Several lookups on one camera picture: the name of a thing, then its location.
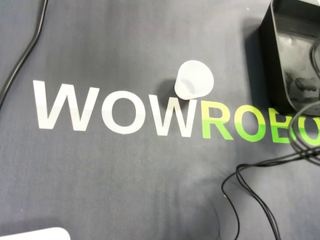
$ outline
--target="table surface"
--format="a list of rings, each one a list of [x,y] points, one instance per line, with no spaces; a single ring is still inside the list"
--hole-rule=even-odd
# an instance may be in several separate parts
[[[0,83],[33,35],[39,0],[0,1]],[[0,113],[0,236],[61,227],[72,240],[232,240],[237,222],[221,192],[241,163],[292,152],[274,143],[257,28],[268,0],[50,0],[40,40],[22,67]],[[176,114],[158,135],[149,95],[162,122],[182,63],[198,60],[214,75],[212,92],[197,99],[191,137]],[[75,131],[66,101],[53,129],[40,129],[33,80],[45,83],[50,113],[62,84],[74,86],[80,115],[90,88],[99,93],[86,131]],[[105,98],[128,91],[143,102],[145,121],[131,134],[110,130]],[[204,138],[201,101],[224,104],[224,125]],[[184,120],[189,103],[179,100]],[[256,107],[266,122],[263,139],[243,139],[235,112]],[[221,111],[210,109],[219,118]],[[119,99],[120,126],[133,123],[135,106]],[[242,125],[257,132],[257,118]],[[244,174],[274,212],[283,239],[319,239],[320,169],[297,162]],[[240,240],[270,240],[260,206],[236,180],[227,184],[241,220]]]

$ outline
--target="cup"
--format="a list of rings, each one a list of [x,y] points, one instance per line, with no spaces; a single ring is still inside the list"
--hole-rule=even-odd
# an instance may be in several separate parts
[[[179,98],[190,100],[208,95],[214,87],[214,76],[202,62],[186,61],[179,69],[174,90]]]

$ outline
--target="white printed letter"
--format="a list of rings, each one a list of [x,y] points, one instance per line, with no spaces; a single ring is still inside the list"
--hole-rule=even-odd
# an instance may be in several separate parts
[[[79,116],[79,109],[76,99],[75,88],[73,85],[62,84],[58,95],[54,101],[52,110],[48,117],[47,110],[47,97],[46,97],[46,86],[44,81],[33,81],[35,106],[38,116],[38,123],[40,129],[53,129],[56,121],[59,117],[60,111],[68,98],[71,121],[73,130],[85,131],[87,129],[91,113],[94,109],[99,88],[90,87],[88,96],[85,101],[82,116]]]
[[[129,99],[135,106],[135,119],[130,126],[120,126],[115,123],[112,116],[112,108],[118,99]],[[145,122],[146,110],[141,99],[128,91],[115,91],[111,93],[103,102],[102,119],[104,124],[118,134],[132,134],[138,131]]]
[[[178,99],[176,97],[170,97],[168,107],[166,109],[166,113],[164,117],[164,123],[162,125],[158,98],[155,95],[149,95],[149,98],[150,98],[150,104],[151,104],[151,109],[153,113],[156,132],[159,136],[168,135],[172,114],[175,109],[175,114],[178,120],[181,136],[187,137],[187,138],[191,137],[192,127],[194,124],[194,118],[195,118],[195,112],[196,112],[196,106],[197,106],[197,100],[190,100],[188,115],[187,115],[186,124],[185,124]]]

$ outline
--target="green printed letter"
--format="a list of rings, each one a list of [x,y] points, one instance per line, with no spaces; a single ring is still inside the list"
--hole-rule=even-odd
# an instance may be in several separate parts
[[[247,134],[242,126],[242,116],[244,115],[245,112],[252,112],[258,120],[259,128],[258,128],[258,132],[255,135]],[[244,105],[244,106],[239,107],[234,115],[234,124],[235,124],[235,128],[238,131],[239,135],[243,139],[245,139],[249,142],[258,142],[266,134],[266,122],[265,122],[264,116],[254,106]]]
[[[216,108],[222,111],[222,117],[213,118],[209,117],[209,108]],[[210,124],[215,124],[219,129],[220,133],[226,140],[233,140],[230,133],[225,128],[224,124],[230,119],[230,111],[226,105],[220,102],[213,101],[201,101],[201,111],[202,111],[202,134],[204,139],[210,139]]]
[[[307,132],[305,130],[305,120],[306,118],[304,116],[299,117],[299,120],[298,120],[298,127],[299,127],[299,131],[302,138],[310,145],[313,145],[313,146],[320,145],[320,118],[319,117],[313,118],[318,128],[318,137],[316,139],[312,139],[307,135]]]
[[[272,140],[274,143],[289,144],[290,140],[288,137],[279,137],[278,129],[288,129],[292,117],[286,116],[285,122],[277,122],[276,114],[279,114],[279,113],[275,109],[269,108]],[[296,136],[293,133],[293,131],[291,131],[291,135],[293,139],[296,140]]]

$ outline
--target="black wire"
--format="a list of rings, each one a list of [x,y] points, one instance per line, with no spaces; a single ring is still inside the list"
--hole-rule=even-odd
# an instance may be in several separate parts
[[[310,61],[311,61],[312,67],[313,67],[316,75],[320,79],[320,69],[318,67],[317,60],[316,60],[316,51],[317,51],[317,48],[319,45],[320,45],[320,38],[317,41],[315,41],[311,47]]]
[[[312,47],[310,49],[310,60],[311,60],[311,64],[312,64],[314,71],[316,72],[317,76],[320,79],[320,69],[319,69],[319,67],[317,65],[317,61],[316,61],[316,49],[319,45],[320,45],[320,39],[318,39],[312,45]],[[275,216],[271,212],[268,205],[247,184],[247,182],[245,181],[245,179],[241,175],[241,172],[248,169],[248,168],[252,168],[252,167],[259,167],[259,168],[273,167],[273,166],[279,166],[279,165],[292,163],[292,162],[296,162],[296,161],[300,161],[300,160],[306,160],[312,164],[320,166],[320,158],[317,157],[320,155],[320,146],[309,147],[308,144],[302,139],[302,137],[296,132],[296,129],[294,128],[294,126],[297,125],[297,121],[298,121],[299,117],[301,117],[307,110],[309,110],[315,106],[318,106],[318,105],[320,105],[320,101],[317,101],[317,102],[314,102],[314,103],[311,103],[311,104],[305,106],[292,118],[292,120],[289,124],[288,136],[289,136],[290,144],[291,144],[292,148],[294,149],[295,153],[289,154],[286,156],[282,156],[282,157],[278,157],[278,158],[273,158],[270,160],[261,161],[261,162],[255,163],[255,164],[240,164],[236,167],[236,171],[234,173],[232,173],[231,175],[229,175],[223,181],[223,183],[221,185],[221,190],[222,190],[224,196],[229,201],[231,207],[233,208],[233,211],[235,213],[236,220],[237,220],[237,233],[236,233],[234,240],[237,240],[239,237],[239,234],[240,234],[240,220],[239,220],[239,216],[238,216],[238,213],[237,213],[237,210],[236,210],[234,204],[232,203],[230,197],[226,194],[226,192],[224,190],[224,186],[225,186],[226,182],[230,178],[232,178],[233,176],[236,176],[240,185],[260,204],[261,208],[263,209],[263,211],[269,221],[269,224],[272,228],[272,232],[274,234],[275,239],[281,240],[279,226],[278,226],[278,223],[276,221]],[[296,141],[293,139],[292,133],[296,136]]]
[[[42,28],[44,25],[44,19],[45,19],[47,5],[48,5],[48,0],[42,0],[41,12],[40,12],[40,15],[38,18],[38,22],[37,22],[37,26],[36,26],[33,38],[31,39],[29,45],[27,46],[27,48],[25,49],[25,51],[23,52],[23,54],[21,55],[21,57],[19,58],[17,63],[15,64],[9,77],[7,78],[7,80],[5,81],[5,83],[2,87],[2,90],[0,92],[0,110],[1,110],[1,107],[5,101],[7,94],[8,94],[8,91],[9,91],[12,83],[14,82],[19,70],[21,69],[21,67],[23,66],[23,64],[25,63],[25,61],[27,60],[30,53],[32,52],[32,50],[34,49],[35,45],[38,42],[38,39],[40,37],[40,34],[42,32]]]

